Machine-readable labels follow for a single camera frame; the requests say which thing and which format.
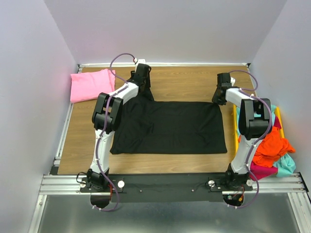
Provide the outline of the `black t-shirt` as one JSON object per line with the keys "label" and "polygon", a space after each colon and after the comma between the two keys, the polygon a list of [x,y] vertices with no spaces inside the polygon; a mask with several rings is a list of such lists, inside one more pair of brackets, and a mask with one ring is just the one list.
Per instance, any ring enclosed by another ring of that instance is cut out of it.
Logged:
{"label": "black t-shirt", "polygon": [[212,102],[155,101],[145,89],[123,105],[112,154],[226,153],[220,107]]}

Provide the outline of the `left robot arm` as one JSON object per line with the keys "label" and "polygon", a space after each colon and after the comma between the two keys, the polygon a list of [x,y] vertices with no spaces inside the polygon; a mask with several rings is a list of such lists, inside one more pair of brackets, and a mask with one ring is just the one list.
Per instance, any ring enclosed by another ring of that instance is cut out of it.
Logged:
{"label": "left robot arm", "polygon": [[119,89],[100,93],[92,115],[95,129],[94,156],[86,173],[87,182],[98,192],[104,191],[109,181],[109,153],[114,132],[121,124],[122,108],[130,99],[151,86],[151,67],[144,59],[137,61],[131,77]]}

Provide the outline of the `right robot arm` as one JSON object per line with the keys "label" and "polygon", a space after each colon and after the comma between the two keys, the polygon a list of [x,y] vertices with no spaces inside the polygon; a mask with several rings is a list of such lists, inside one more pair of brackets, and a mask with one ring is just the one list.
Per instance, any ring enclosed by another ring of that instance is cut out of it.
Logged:
{"label": "right robot arm", "polygon": [[237,190],[246,185],[256,149],[272,129],[271,103],[269,99],[260,99],[234,86],[230,73],[217,75],[217,88],[212,101],[219,105],[230,102],[240,109],[238,130],[241,140],[227,171],[211,178],[208,185],[211,191]]}

